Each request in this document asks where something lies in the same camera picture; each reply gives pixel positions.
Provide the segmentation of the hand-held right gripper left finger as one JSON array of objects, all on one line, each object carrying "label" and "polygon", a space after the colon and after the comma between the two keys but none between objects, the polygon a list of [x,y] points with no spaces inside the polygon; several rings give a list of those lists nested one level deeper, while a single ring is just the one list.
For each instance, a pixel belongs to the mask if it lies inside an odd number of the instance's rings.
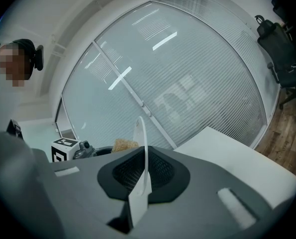
[{"label": "hand-held right gripper left finger", "polygon": [[46,154],[35,149],[38,179],[57,214],[60,234],[55,239],[145,239],[145,223],[128,233],[129,216],[123,213],[125,202],[110,198],[98,183],[107,182],[110,173],[100,169],[121,158],[128,159],[142,148],[133,148],[99,157],[50,163]]}]

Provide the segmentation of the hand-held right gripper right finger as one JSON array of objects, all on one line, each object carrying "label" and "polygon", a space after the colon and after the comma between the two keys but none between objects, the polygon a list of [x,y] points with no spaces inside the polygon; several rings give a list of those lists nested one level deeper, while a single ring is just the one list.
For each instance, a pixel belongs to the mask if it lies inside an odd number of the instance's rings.
[{"label": "hand-held right gripper right finger", "polygon": [[137,239],[268,239],[285,212],[272,208],[253,188],[224,168],[158,147],[151,152],[183,165],[189,176],[176,174],[168,190],[183,180],[186,189],[169,203],[151,204],[134,227]]}]

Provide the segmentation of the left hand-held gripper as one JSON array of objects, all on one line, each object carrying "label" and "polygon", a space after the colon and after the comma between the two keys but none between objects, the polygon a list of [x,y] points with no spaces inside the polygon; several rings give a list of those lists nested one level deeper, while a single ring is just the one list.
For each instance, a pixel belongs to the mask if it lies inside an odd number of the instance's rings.
[{"label": "left hand-held gripper", "polygon": [[92,152],[93,156],[110,154],[112,152],[112,146],[96,148],[93,151],[93,146],[88,141],[69,138],[60,138],[51,144],[52,162],[87,158]]}]

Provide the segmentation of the tan fuzzy brush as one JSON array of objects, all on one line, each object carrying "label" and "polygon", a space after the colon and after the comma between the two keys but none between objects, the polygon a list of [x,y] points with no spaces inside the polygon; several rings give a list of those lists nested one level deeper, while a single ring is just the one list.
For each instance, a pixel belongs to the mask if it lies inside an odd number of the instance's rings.
[{"label": "tan fuzzy brush", "polygon": [[138,146],[139,146],[138,142],[133,140],[116,139],[111,152],[114,153],[114,152],[124,151],[131,148],[137,148]]}]

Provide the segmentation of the white round plate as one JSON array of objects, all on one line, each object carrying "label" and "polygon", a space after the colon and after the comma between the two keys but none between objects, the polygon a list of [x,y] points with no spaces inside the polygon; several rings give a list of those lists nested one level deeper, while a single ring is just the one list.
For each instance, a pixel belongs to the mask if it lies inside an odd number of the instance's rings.
[{"label": "white round plate", "polygon": [[131,225],[134,228],[148,210],[148,196],[152,193],[151,177],[148,172],[149,155],[146,126],[143,118],[138,117],[135,123],[133,140],[144,147],[144,170],[128,196]]}]

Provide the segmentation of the white square table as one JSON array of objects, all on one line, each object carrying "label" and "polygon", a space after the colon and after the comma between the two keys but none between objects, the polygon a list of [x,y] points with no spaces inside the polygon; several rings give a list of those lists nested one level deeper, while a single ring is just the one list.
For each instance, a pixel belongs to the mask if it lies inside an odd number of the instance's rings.
[{"label": "white square table", "polygon": [[248,146],[206,127],[176,152],[214,163],[257,191],[271,207],[296,195],[296,176]]}]

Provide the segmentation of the black mesh office chair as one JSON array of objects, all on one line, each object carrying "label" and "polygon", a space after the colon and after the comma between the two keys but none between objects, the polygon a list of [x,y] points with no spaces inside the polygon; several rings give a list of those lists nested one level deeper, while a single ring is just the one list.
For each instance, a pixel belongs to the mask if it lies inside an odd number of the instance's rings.
[{"label": "black mesh office chair", "polygon": [[290,94],[279,103],[282,110],[284,104],[296,99],[296,50],[279,23],[273,23],[261,15],[256,15],[255,19],[259,24],[257,42],[272,59],[267,68],[276,83]]}]

